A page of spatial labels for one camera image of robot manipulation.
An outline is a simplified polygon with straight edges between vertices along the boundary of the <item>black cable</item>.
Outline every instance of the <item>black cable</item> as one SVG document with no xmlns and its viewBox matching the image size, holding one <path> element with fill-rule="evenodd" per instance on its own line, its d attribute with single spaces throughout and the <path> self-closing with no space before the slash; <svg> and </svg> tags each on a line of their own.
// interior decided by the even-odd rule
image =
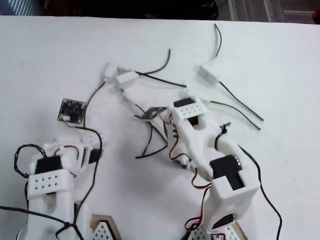
<svg viewBox="0 0 320 240">
<path fill-rule="evenodd" d="M 224 87 L 225 90 L 228 91 L 228 93 L 231 94 L 232 97 L 234 97 L 235 100 L 237 100 L 240 104 L 242 104 L 246 109 L 248 109 L 251 113 L 253 113 L 258 119 L 260 119 L 261 121 L 264 121 L 264 119 L 262 117 L 260 117 L 255 111 L 253 111 L 250 107 L 248 107 L 247 105 L 245 105 L 242 101 L 240 101 L 228 88 L 226 85 L 224 85 L 221 81 L 219 82 L 222 87 Z"/>
<path fill-rule="evenodd" d="M 102 154 L 102 138 L 101 138 L 100 134 L 96 130 L 94 130 L 92 128 L 88 128 L 88 127 L 84 127 L 84 126 L 70 126 L 70 125 L 68 125 L 68 123 L 66 121 L 65 121 L 65 123 L 70 128 L 87 130 L 87 131 L 91 131 L 91 132 L 95 133 L 98 136 L 99 142 L 100 142 L 99 155 L 97 157 L 96 164 L 95 164 L 94 171 L 93 171 L 92 185 L 91 185 L 90 189 L 88 190 L 88 192 L 83 197 L 83 199 L 81 200 L 81 202 L 79 203 L 79 205 L 78 205 L 78 207 L 77 207 L 77 209 L 76 209 L 76 211 L 74 213 L 73 224 L 75 225 L 77 223 L 77 219 L 78 219 L 78 216 L 79 216 L 80 209 L 81 209 L 82 205 L 84 204 L 85 200 L 87 199 L 87 197 L 89 196 L 89 194 L 91 193 L 91 191 L 94 188 L 95 183 L 96 183 L 97 169 L 98 169 L 98 165 L 99 165 L 99 162 L 100 162 L 100 157 L 101 157 L 101 154 Z M 69 227 L 71 227 L 71 226 L 64 226 L 61 229 L 59 229 L 56 232 L 56 237 L 58 237 L 58 234 L 60 234 L 64 230 L 68 229 Z"/>
<path fill-rule="evenodd" d="M 221 45 L 222 45 L 222 35 L 221 35 L 221 32 L 217 26 L 217 24 L 214 24 L 214 27 L 217 29 L 218 33 L 219 33 L 219 37 L 220 37 L 220 44 L 219 44 L 219 48 L 218 50 L 216 51 L 216 54 L 215 54 L 215 57 L 218 56 L 219 52 L 220 52 L 220 49 L 221 49 Z"/>
<path fill-rule="evenodd" d="M 19 153 L 20 153 L 21 149 L 27 148 L 27 147 L 36 148 L 36 149 L 41 153 L 41 155 L 42 155 L 44 158 L 47 158 L 47 157 L 48 157 L 47 154 L 46 154 L 46 152 L 45 152 L 45 150 L 44 150 L 42 147 L 40 147 L 39 145 L 36 145 L 36 144 L 24 144 L 24 145 L 20 146 L 20 147 L 16 150 L 16 152 L 15 152 L 15 154 L 14 154 L 13 168 L 14 168 L 14 170 L 15 170 L 18 174 L 20 174 L 20 175 L 21 175 L 22 177 L 24 177 L 25 179 L 29 178 L 29 174 L 23 173 L 23 172 L 21 172 L 21 171 L 19 170 L 19 168 L 18 168 L 18 158 L 19 158 Z"/>
<path fill-rule="evenodd" d="M 213 103 L 213 104 L 219 104 L 219 105 L 227 106 L 229 108 L 232 108 L 232 109 L 236 110 L 238 113 L 240 113 L 242 116 L 244 116 L 245 119 L 247 119 L 253 126 L 255 126 L 258 130 L 261 130 L 260 127 L 258 127 L 256 124 L 254 124 L 242 111 L 238 110 L 234 106 L 228 105 L 226 103 L 218 102 L 218 101 L 210 101 L 210 102 Z"/>
<path fill-rule="evenodd" d="M 155 74 L 157 72 L 160 72 L 162 69 L 164 69 L 168 65 L 169 60 L 170 60 L 170 56 L 171 56 L 171 49 L 169 48 L 168 56 L 166 58 L 166 61 L 165 61 L 164 65 L 162 67 L 160 67 L 159 69 L 157 69 L 157 70 L 144 72 L 144 74 L 148 74 L 149 75 L 149 74 Z"/>
<path fill-rule="evenodd" d="M 146 154 L 146 151 L 147 151 L 147 149 L 148 149 L 148 147 L 149 147 L 149 145 L 150 145 L 150 143 L 151 143 L 153 131 L 154 131 L 154 129 L 153 129 L 153 127 L 152 127 L 151 124 L 150 124 L 150 137 L 149 137 L 149 141 L 148 141 L 147 145 L 145 146 L 145 148 L 144 148 L 144 150 L 143 150 L 143 152 L 142 152 L 142 156 L 144 156 L 144 155 Z"/>
<path fill-rule="evenodd" d="M 46 219 L 51 219 L 51 220 L 57 221 L 59 223 L 62 223 L 64 225 L 63 226 L 64 228 L 67 228 L 66 226 L 68 226 L 68 228 L 69 227 L 73 227 L 75 232 L 76 232 L 76 234 L 80 238 L 80 240 L 85 240 L 84 237 L 82 236 L 81 232 L 79 231 L 77 225 L 75 225 L 73 223 L 70 223 L 70 222 L 63 221 L 63 220 L 61 220 L 59 218 L 56 218 L 54 216 L 46 215 L 46 214 L 35 212 L 35 211 L 26 210 L 26 209 L 19 208 L 19 207 L 0 206 L 0 209 L 7 210 L 7 211 L 13 211 L 13 212 L 20 212 L 20 213 L 24 213 L 24 214 L 35 215 L 35 216 L 39 216 L 39 217 L 42 217 L 42 218 L 46 218 Z"/>
<path fill-rule="evenodd" d="M 83 126 L 86 127 L 86 115 L 87 115 L 87 109 L 88 109 L 88 106 L 89 106 L 89 103 L 91 102 L 91 99 L 94 97 L 94 95 L 105 85 L 106 81 L 104 81 L 93 93 L 92 95 L 90 96 L 86 106 L 85 106 L 85 109 L 84 109 L 84 117 L 83 117 Z"/>
<path fill-rule="evenodd" d="M 138 75 L 142 75 L 142 76 L 145 76 L 145 77 L 148 77 L 148 78 L 151 78 L 151 79 L 154 79 L 154 80 L 157 80 L 157 81 L 166 83 L 166 84 L 171 84 L 171 85 L 178 86 L 178 87 L 182 87 L 182 88 L 186 88 L 186 87 L 187 87 L 186 85 L 179 84 L 179 83 L 175 83 L 175 82 L 172 82 L 172 81 L 163 80 L 163 79 L 161 79 L 161 78 L 158 78 L 158 77 L 155 77 L 155 76 L 150 76 L 150 75 L 145 74 L 145 73 L 143 73 L 143 72 L 139 72 L 139 71 L 135 71 L 135 72 L 136 72 Z"/>
<path fill-rule="evenodd" d="M 223 134 L 226 134 L 227 133 L 227 128 L 226 128 L 226 124 L 223 124 L 223 127 L 222 127 L 222 129 L 221 129 L 221 133 L 218 135 L 218 136 L 216 136 L 216 138 L 215 138 L 215 140 L 214 140 L 214 148 L 215 148 L 215 150 L 217 150 L 218 151 L 218 140 L 219 140 L 219 138 L 223 135 Z"/>
<path fill-rule="evenodd" d="M 281 227 L 282 227 L 282 217 L 280 215 L 280 213 L 278 212 L 278 210 L 276 209 L 276 207 L 271 203 L 271 201 L 269 200 L 269 198 L 267 197 L 267 194 L 265 193 L 265 190 L 262 186 L 262 181 L 261 181 L 261 169 L 260 169 L 260 166 L 258 164 L 258 162 L 254 159 L 253 156 L 250 155 L 250 153 L 248 153 L 244 148 L 242 148 L 241 146 L 239 146 L 241 148 L 241 150 L 252 160 L 252 162 L 254 163 L 254 165 L 256 166 L 257 170 L 258 170 L 258 179 L 259 179 L 259 182 L 260 182 L 260 189 L 261 189 L 261 192 L 265 198 L 265 200 L 267 201 L 267 203 L 270 205 L 270 207 L 275 211 L 275 213 L 278 215 L 279 217 L 279 227 L 278 227 L 278 231 L 277 231 L 277 234 L 276 234 L 276 240 L 279 240 L 279 236 L 280 236 L 280 231 L 281 231 Z"/>
</svg>

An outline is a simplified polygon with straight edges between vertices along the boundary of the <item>small circuit board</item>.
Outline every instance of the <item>small circuit board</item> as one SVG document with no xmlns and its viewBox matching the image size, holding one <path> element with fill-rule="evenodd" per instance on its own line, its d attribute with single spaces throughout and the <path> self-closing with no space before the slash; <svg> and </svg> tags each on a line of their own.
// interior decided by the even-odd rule
<svg viewBox="0 0 320 240">
<path fill-rule="evenodd" d="M 64 98 L 60 107 L 58 120 L 73 124 L 82 124 L 87 103 Z"/>
</svg>

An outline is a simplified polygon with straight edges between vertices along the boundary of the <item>red wire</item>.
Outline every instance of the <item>red wire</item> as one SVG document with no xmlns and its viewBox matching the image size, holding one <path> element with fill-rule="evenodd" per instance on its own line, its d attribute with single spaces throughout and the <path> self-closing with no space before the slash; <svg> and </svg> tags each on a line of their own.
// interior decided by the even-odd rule
<svg viewBox="0 0 320 240">
<path fill-rule="evenodd" d="M 204 221 L 204 217 L 205 217 L 205 214 L 204 214 L 205 197 L 206 197 L 207 191 L 209 189 L 210 189 L 210 186 L 207 187 L 204 190 L 202 201 L 201 201 L 201 213 L 200 213 L 200 216 L 196 216 L 196 217 L 190 218 L 185 222 L 184 227 L 185 227 L 185 229 L 187 231 L 194 231 L 194 230 L 196 230 L 197 228 L 199 228 L 202 225 L 202 223 Z M 190 223 L 191 221 L 195 221 L 195 220 L 198 220 L 198 223 L 195 226 L 187 227 L 188 223 Z"/>
<path fill-rule="evenodd" d="M 191 180 L 192 186 L 194 186 L 196 189 L 205 189 L 205 188 L 211 186 L 211 183 L 209 183 L 209 184 L 207 184 L 207 185 L 200 185 L 200 186 L 199 186 L 199 185 L 195 185 L 194 182 L 195 182 L 195 179 L 196 179 L 197 175 L 198 175 L 198 169 L 196 168 L 196 169 L 195 169 L 194 176 L 193 176 L 193 178 L 192 178 L 192 180 Z"/>
</svg>

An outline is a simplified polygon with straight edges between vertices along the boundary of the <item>cable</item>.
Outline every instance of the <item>cable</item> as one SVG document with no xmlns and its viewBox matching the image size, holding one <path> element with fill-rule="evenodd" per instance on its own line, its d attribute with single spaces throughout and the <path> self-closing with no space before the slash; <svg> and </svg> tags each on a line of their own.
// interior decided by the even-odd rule
<svg viewBox="0 0 320 240">
<path fill-rule="evenodd" d="M 211 186 L 211 183 L 209 183 L 209 184 L 207 184 L 207 185 L 200 185 L 200 186 L 199 186 L 199 185 L 195 185 L 195 179 L 196 179 L 197 175 L 198 175 L 198 169 L 196 168 L 196 169 L 195 169 L 194 176 L 193 176 L 193 178 L 192 178 L 192 180 L 191 180 L 192 186 L 194 186 L 196 189 L 205 189 L 205 188 Z"/>
<path fill-rule="evenodd" d="M 225 90 L 227 90 L 228 93 L 231 94 L 232 97 L 234 97 L 235 100 L 237 100 L 240 104 L 242 104 L 246 109 L 248 109 L 251 113 L 253 113 L 258 119 L 260 119 L 261 121 L 264 121 L 264 119 L 262 117 L 260 117 L 255 111 L 253 111 L 250 107 L 248 107 L 247 105 L 245 105 L 242 101 L 240 101 L 228 88 L 226 85 L 224 85 L 221 81 L 219 82 L 222 87 L 224 87 Z"/>
<path fill-rule="evenodd" d="M 79 231 L 79 229 L 78 229 L 76 224 L 63 221 L 63 220 L 61 220 L 59 218 L 56 218 L 54 216 L 46 215 L 46 214 L 35 212 L 35 211 L 26 210 L 26 209 L 19 208 L 19 207 L 0 206 L 0 209 L 7 210 L 7 211 L 13 211 L 13 212 L 20 212 L 20 213 L 24 213 L 24 214 L 35 215 L 35 216 L 39 216 L 39 217 L 42 217 L 42 218 L 46 218 L 46 219 L 51 219 L 51 220 L 57 221 L 59 223 L 62 223 L 64 225 L 64 228 L 66 228 L 66 226 L 68 228 L 69 227 L 73 227 L 75 232 L 76 232 L 76 234 L 80 238 L 80 240 L 85 240 L 84 237 L 82 236 L 81 232 Z"/>
<path fill-rule="evenodd" d="M 16 152 L 15 152 L 15 154 L 14 154 L 13 168 L 14 168 L 14 170 L 15 170 L 18 174 L 20 174 L 20 175 L 21 175 L 22 177 L 24 177 L 25 179 L 29 178 L 29 174 L 27 174 L 27 173 L 22 173 L 22 172 L 19 170 L 19 168 L 18 168 L 18 157 L 19 157 L 19 153 L 20 153 L 21 149 L 27 148 L 27 147 L 36 148 L 36 149 L 41 153 L 41 155 L 42 155 L 44 158 L 47 158 L 47 157 L 48 157 L 47 154 L 46 154 L 46 152 L 45 152 L 45 150 L 44 150 L 42 147 L 40 147 L 39 145 L 36 145 L 36 144 L 24 144 L 24 145 L 20 146 L 20 147 L 16 150 Z"/>
<path fill-rule="evenodd" d="M 166 83 L 166 84 L 171 84 L 171 85 L 178 86 L 178 87 L 182 87 L 182 88 L 186 88 L 186 87 L 187 87 L 186 85 L 179 84 L 179 83 L 175 83 L 175 82 L 172 82 L 172 81 L 163 80 L 163 79 L 161 79 L 161 78 L 154 77 L 154 76 L 150 76 L 150 75 L 145 74 L 145 73 L 143 73 L 143 72 L 139 72 L 139 71 L 135 71 L 135 72 L 136 72 L 138 75 L 142 75 L 142 76 L 145 76 L 145 77 L 148 77 L 148 78 L 151 78 L 151 79 L 154 79 L 154 80 L 157 80 L 157 81 Z"/>
<path fill-rule="evenodd" d="M 76 151 L 77 151 L 76 159 L 78 160 L 80 152 L 79 152 L 79 149 L 78 149 L 76 146 L 74 146 L 74 145 L 65 145 L 65 146 L 63 146 L 63 147 L 64 147 L 64 148 L 74 148 L 74 149 L 76 149 Z M 55 150 L 53 156 L 56 156 L 56 155 L 57 155 L 57 152 L 58 152 L 59 150 L 60 150 L 60 148 L 58 148 L 57 150 Z"/>
<path fill-rule="evenodd" d="M 150 143 L 151 143 L 153 131 L 154 131 L 154 129 L 153 129 L 153 127 L 152 127 L 151 124 L 150 124 L 150 137 L 149 137 L 149 141 L 148 141 L 147 145 L 145 146 L 145 148 L 144 148 L 144 150 L 143 150 L 143 152 L 142 152 L 142 156 L 144 156 L 144 155 L 146 154 L 146 151 L 147 151 L 147 149 L 148 149 L 148 147 L 149 147 L 149 145 L 150 145 Z"/>
<path fill-rule="evenodd" d="M 97 175 L 97 169 L 98 169 L 98 165 L 99 165 L 99 161 L 100 161 L 100 157 L 101 157 L 101 154 L 102 154 L 102 138 L 100 136 L 100 134 L 92 129 L 92 128 L 88 128 L 88 127 L 83 127 L 83 126 L 71 126 L 67 123 L 67 121 L 64 121 L 66 123 L 66 125 L 70 128 L 76 128 L 76 129 L 81 129 L 81 130 L 87 130 L 87 131 L 91 131 L 93 133 L 95 133 L 97 135 L 97 137 L 99 138 L 99 142 L 100 142 L 100 147 L 99 147 L 99 155 L 98 155 L 98 158 L 96 160 L 96 164 L 95 164 L 95 167 L 94 167 L 94 171 L 93 171 L 93 178 L 92 178 L 92 185 L 90 187 L 90 189 L 88 190 L 88 192 L 85 194 L 85 196 L 83 197 L 83 199 L 81 200 L 81 202 L 79 203 L 75 213 L 74 213 L 74 219 L 73 219 L 73 224 L 75 225 L 77 223 L 77 219 L 78 219 L 78 216 L 79 216 L 79 212 L 80 212 L 80 209 L 82 207 L 82 205 L 84 204 L 85 200 L 87 199 L 87 197 L 89 196 L 89 194 L 91 193 L 92 189 L 94 188 L 95 186 L 95 183 L 96 183 L 96 175 Z M 64 226 L 63 228 L 59 229 L 57 232 L 56 232 L 56 236 L 58 236 L 58 234 L 60 234 L 62 231 L 64 231 L 65 229 L 69 228 L 71 226 Z"/>
<path fill-rule="evenodd" d="M 217 151 L 218 151 L 218 140 L 219 140 L 219 138 L 220 138 L 223 134 L 226 134 L 226 133 L 227 133 L 227 128 L 226 128 L 226 126 L 227 126 L 226 124 L 223 124 L 223 127 L 222 127 L 222 129 L 221 129 L 221 133 L 219 133 L 219 135 L 215 137 L 215 140 L 214 140 L 214 148 L 215 148 L 215 150 L 217 150 Z"/>
<path fill-rule="evenodd" d="M 92 95 L 90 96 L 86 106 L 85 106 L 85 109 L 84 109 L 84 117 L 83 117 L 83 127 L 86 127 L 86 115 L 87 115 L 87 109 L 88 109 L 88 106 L 91 102 L 91 99 L 94 97 L 94 95 L 106 84 L 106 81 L 104 81 L 93 93 Z"/>
<path fill-rule="evenodd" d="M 155 74 L 157 72 L 160 72 L 162 69 L 164 69 L 168 65 L 169 60 L 170 60 L 170 56 L 171 56 L 171 49 L 169 48 L 168 57 L 166 58 L 166 61 L 165 61 L 164 65 L 162 67 L 160 67 L 159 69 L 157 69 L 157 70 L 144 72 L 144 74 L 148 74 L 149 75 L 149 74 Z"/>
<path fill-rule="evenodd" d="M 218 101 L 210 101 L 210 103 L 227 106 L 229 108 L 232 108 L 232 109 L 236 110 L 238 113 L 240 113 L 242 116 L 244 116 L 244 118 L 247 119 L 253 126 L 255 126 L 258 130 L 261 130 L 260 127 L 258 127 L 256 124 L 254 124 L 242 111 L 238 110 L 234 106 L 228 105 L 226 103 L 218 102 Z"/>
<path fill-rule="evenodd" d="M 214 27 L 215 27 L 215 29 L 217 29 L 217 31 L 218 31 L 218 33 L 219 33 L 219 37 L 220 37 L 220 44 L 219 44 L 218 50 L 216 51 L 216 54 L 215 54 L 215 57 L 217 57 L 218 54 L 219 54 L 219 52 L 220 52 L 221 45 L 222 45 L 222 35 L 221 35 L 221 32 L 220 32 L 217 24 L 214 24 Z"/>
<path fill-rule="evenodd" d="M 244 148 L 242 148 L 241 146 L 239 146 L 241 148 L 241 150 L 252 160 L 252 162 L 254 163 L 254 165 L 256 166 L 257 170 L 258 170 L 258 179 L 260 182 L 260 189 L 261 192 L 265 198 L 265 200 L 267 201 L 267 203 L 270 205 L 270 207 L 275 211 L 275 213 L 278 215 L 279 217 L 279 227 L 278 227 L 278 231 L 276 234 L 276 240 L 279 240 L 279 236 L 280 236 L 280 231 L 281 231 L 281 227 L 282 227 L 282 217 L 280 215 L 280 213 L 278 212 L 278 210 L 276 209 L 276 207 L 271 203 L 271 201 L 269 200 L 269 198 L 267 197 L 267 194 L 265 193 L 265 190 L 262 186 L 262 181 L 261 181 L 261 169 L 260 166 L 258 164 L 258 162 L 254 159 L 253 156 L 250 155 L 250 153 L 248 153 Z"/>
</svg>

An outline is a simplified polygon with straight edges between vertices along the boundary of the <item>white surface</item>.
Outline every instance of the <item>white surface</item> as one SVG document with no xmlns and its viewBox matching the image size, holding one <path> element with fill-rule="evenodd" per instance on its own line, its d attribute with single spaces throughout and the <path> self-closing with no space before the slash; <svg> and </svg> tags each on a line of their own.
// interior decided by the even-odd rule
<svg viewBox="0 0 320 240">
<path fill-rule="evenodd" d="M 232 109 L 210 108 L 219 124 L 232 122 L 228 132 L 260 163 L 264 189 L 283 217 L 280 238 L 312 239 L 320 214 L 320 27 L 254 22 L 218 22 L 218 27 L 223 43 L 217 59 L 229 60 L 221 66 L 221 81 L 265 121 L 250 115 L 262 128 L 257 131 Z M 215 52 L 210 21 L 2 16 L 0 32 L 1 205 L 26 207 L 25 180 L 13 170 L 18 146 L 49 142 L 58 133 L 80 136 L 78 129 L 57 122 L 61 101 L 87 101 L 108 62 L 151 71 L 171 48 L 158 77 L 203 87 L 214 100 L 236 105 L 196 73 Z M 170 104 L 180 91 L 144 77 L 127 88 L 145 109 Z M 92 212 L 111 215 L 124 240 L 180 239 L 185 221 L 198 214 L 202 191 L 191 186 L 192 173 L 164 152 L 134 158 L 147 144 L 149 129 L 122 103 L 107 85 L 88 109 L 88 127 L 111 131 L 89 198 Z M 161 146 L 154 140 L 150 151 Z M 20 153 L 22 172 L 33 153 Z M 1 211 L 0 238 L 13 239 L 25 221 L 22 213 Z M 239 224 L 250 240 L 269 240 L 276 238 L 279 220 L 258 192 Z"/>
</svg>

